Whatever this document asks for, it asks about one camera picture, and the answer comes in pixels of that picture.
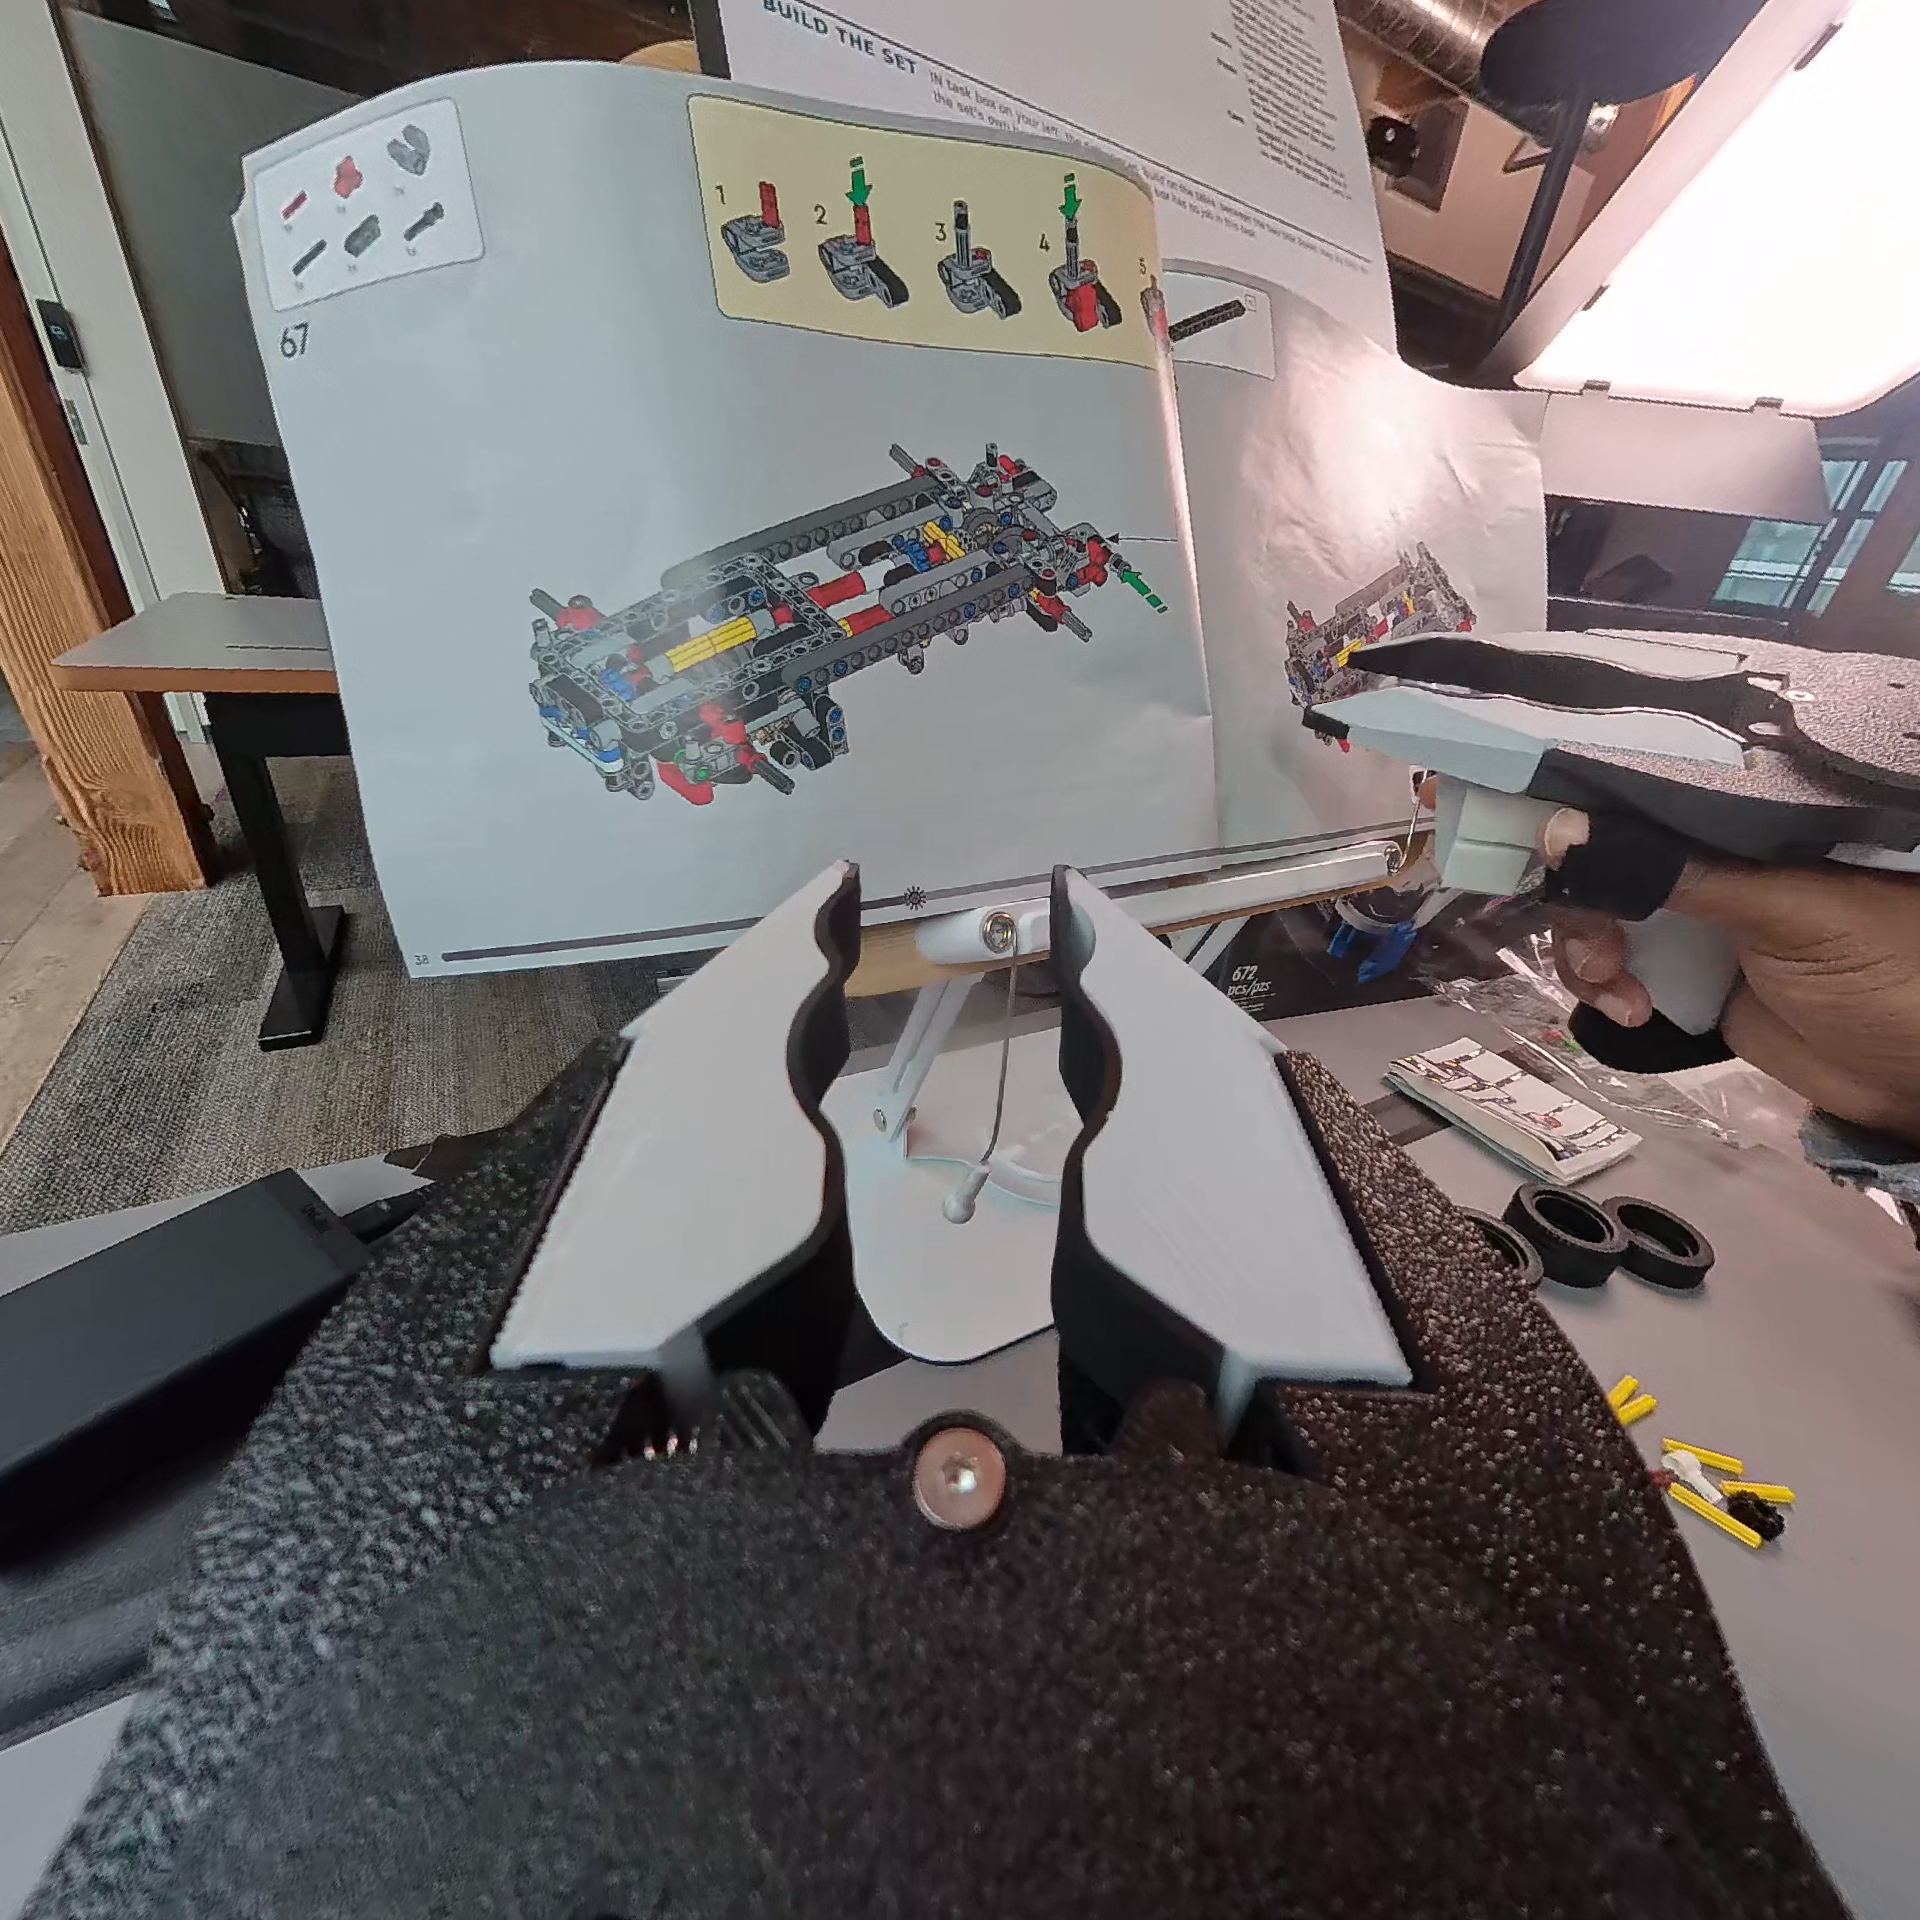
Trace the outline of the white light panel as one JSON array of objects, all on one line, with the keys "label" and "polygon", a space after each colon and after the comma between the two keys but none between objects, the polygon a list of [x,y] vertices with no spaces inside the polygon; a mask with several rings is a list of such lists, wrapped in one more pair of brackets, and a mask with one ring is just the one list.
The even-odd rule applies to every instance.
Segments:
[{"label": "white light panel", "polygon": [[1918,6],[1763,4],[1532,296],[1526,389],[1829,419],[1918,361]]}]

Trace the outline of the grey desk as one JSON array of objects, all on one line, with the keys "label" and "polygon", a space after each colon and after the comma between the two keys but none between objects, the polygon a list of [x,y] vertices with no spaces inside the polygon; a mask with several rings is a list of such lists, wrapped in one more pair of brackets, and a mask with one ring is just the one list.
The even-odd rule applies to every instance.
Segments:
[{"label": "grey desk", "polygon": [[[1360,1103],[1392,1058],[1501,1034],[1441,999],[1274,1023]],[[1699,1293],[1616,1278],[1542,1298],[1601,1387],[1660,1406],[1635,1443],[1683,1439],[1795,1488],[1784,1538],[1747,1551],[1678,1516],[1771,1763],[1856,1915],[1915,1915],[1915,1248],[1870,1198],[1793,1152],[1655,1128],[1603,1191],[1673,1208],[1715,1248]],[[972,1365],[920,1360],[846,1386],[824,1443],[898,1441],[917,1417],[990,1410],[1057,1441],[1054,1338]],[[138,1695],[3,1747],[3,1915],[71,1828]]]}]

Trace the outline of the printed white paper sheet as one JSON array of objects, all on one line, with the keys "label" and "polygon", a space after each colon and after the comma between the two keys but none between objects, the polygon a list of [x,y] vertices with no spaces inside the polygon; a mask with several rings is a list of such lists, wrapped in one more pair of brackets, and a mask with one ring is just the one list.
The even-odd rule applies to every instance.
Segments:
[{"label": "printed white paper sheet", "polygon": [[1398,350],[1332,3],[721,3],[726,76],[1071,143],[1133,167],[1163,250]]}]

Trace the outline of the white book stand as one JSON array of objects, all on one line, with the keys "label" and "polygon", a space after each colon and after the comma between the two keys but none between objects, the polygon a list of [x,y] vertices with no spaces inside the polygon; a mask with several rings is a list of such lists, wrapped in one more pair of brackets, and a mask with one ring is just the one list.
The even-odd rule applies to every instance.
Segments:
[{"label": "white book stand", "polygon": [[[1156,940],[1175,922],[1170,896],[1106,896]],[[943,1201],[980,1152],[994,1100],[1009,966],[984,934],[994,913],[1020,926],[1022,956],[1006,1114],[975,1216],[951,1224]],[[845,1145],[856,1278],[868,1319],[901,1355],[958,1365],[1052,1323],[1057,1204],[1078,1116],[1057,1073],[1050,903],[1017,898],[954,916],[925,927],[920,946],[948,975],[925,984],[890,1060],[848,1072],[827,1094],[826,1113]],[[1379,1253],[1359,1214],[1359,1175],[1335,1162],[1334,1122],[1311,1103],[1308,1061],[1285,1050],[1308,1116],[1325,1132],[1332,1164],[1351,1189],[1356,1220]]]}]

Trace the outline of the black power adapter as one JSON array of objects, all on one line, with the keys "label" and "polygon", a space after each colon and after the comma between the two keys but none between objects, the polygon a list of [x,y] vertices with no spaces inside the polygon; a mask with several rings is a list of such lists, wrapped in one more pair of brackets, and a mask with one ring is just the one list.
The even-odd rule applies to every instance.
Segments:
[{"label": "black power adapter", "polygon": [[9,1290],[3,1559],[241,1433],[370,1259],[351,1220],[278,1171]]}]

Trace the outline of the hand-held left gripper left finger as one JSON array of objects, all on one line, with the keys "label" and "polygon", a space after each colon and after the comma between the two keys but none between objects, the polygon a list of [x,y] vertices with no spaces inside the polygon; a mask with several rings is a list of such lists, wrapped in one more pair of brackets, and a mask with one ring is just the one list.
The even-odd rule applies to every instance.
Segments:
[{"label": "hand-held left gripper left finger", "polygon": [[735,1372],[807,1428],[859,1303],[843,1141],[860,878],[832,862],[621,1032],[492,1339],[495,1372],[647,1375],[673,1425]]}]

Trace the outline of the person's right hand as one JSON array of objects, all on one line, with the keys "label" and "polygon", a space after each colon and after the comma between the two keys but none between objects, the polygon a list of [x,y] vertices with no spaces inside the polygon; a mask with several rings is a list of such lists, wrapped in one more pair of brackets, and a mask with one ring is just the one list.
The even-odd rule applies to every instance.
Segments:
[{"label": "person's right hand", "polygon": [[1734,940],[1728,1049],[1870,1137],[1918,1143],[1915,878],[1691,859],[1663,900]]}]

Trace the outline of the open toy instruction manual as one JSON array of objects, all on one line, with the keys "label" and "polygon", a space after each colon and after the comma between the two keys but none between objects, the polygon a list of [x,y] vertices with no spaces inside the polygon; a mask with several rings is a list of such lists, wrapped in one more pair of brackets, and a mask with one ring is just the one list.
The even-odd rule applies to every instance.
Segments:
[{"label": "open toy instruction manual", "polygon": [[412,977],[868,926],[1407,819],[1314,740],[1538,629],[1535,437],[1163,250],[1133,167],[625,64],[244,159],[235,247]]}]

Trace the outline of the clear plastic bag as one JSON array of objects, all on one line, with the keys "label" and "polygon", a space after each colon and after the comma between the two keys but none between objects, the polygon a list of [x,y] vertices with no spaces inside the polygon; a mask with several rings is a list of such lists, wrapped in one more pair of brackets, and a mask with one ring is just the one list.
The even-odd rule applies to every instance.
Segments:
[{"label": "clear plastic bag", "polygon": [[1553,970],[1546,913],[1466,898],[1419,934],[1407,975],[1491,1024],[1504,1058],[1642,1130],[1694,1130],[1737,1148],[1793,1152],[1809,1105],[1741,1061],[1631,1073],[1596,1061],[1570,1037],[1570,994]]}]

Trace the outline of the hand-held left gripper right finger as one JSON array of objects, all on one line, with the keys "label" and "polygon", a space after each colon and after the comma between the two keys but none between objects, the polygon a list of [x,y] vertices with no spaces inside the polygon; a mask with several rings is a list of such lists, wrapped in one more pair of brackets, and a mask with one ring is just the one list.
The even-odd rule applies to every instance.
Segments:
[{"label": "hand-held left gripper right finger", "polygon": [[1284,1043],[1070,865],[1050,960],[1078,1116],[1058,1355],[1116,1409],[1190,1386],[1218,1428],[1246,1426],[1264,1387],[1411,1389],[1404,1316]]}]

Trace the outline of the wooden table black legs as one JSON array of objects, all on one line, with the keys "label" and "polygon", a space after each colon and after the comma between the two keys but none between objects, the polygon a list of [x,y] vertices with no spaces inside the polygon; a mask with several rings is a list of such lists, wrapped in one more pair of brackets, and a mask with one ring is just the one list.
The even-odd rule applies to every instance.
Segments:
[{"label": "wooden table black legs", "polygon": [[347,936],[337,905],[308,900],[271,764],[344,757],[348,728],[314,596],[179,592],[54,660],[71,691],[193,694],[251,859],[283,970],[262,1050],[323,1040]]}]

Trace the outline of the dark toy car box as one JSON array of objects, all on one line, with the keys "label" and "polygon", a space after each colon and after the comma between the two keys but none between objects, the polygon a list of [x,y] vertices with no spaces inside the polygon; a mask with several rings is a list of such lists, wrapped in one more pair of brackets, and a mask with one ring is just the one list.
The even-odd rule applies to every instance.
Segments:
[{"label": "dark toy car box", "polygon": [[1186,965],[1264,1024],[1439,995],[1532,958],[1529,898],[1454,896],[1429,879],[1313,900],[1186,938]]}]

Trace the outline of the folded sticker sheet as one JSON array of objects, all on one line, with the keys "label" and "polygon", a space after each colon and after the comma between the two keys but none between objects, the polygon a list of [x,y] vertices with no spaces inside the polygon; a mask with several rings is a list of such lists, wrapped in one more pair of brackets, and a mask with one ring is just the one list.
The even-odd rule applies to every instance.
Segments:
[{"label": "folded sticker sheet", "polygon": [[1474,1038],[1400,1055],[1381,1077],[1539,1185],[1579,1187],[1642,1145],[1642,1133]]}]

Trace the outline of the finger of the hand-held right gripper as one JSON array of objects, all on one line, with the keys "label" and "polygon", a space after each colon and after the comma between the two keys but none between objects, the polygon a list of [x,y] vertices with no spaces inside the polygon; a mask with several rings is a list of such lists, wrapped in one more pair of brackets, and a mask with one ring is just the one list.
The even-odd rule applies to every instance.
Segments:
[{"label": "finger of the hand-held right gripper", "polygon": [[1516,896],[1535,863],[1555,803],[1532,793],[1548,752],[1626,752],[1676,766],[1742,768],[1734,732],[1654,708],[1565,708],[1516,695],[1371,689],[1304,713],[1311,732],[1402,760],[1439,778],[1439,881],[1472,896]]},{"label": "finger of the hand-held right gripper", "polygon": [[1532,703],[1684,703],[1747,683],[1741,650],[1644,633],[1402,633],[1356,649],[1345,666]]}]

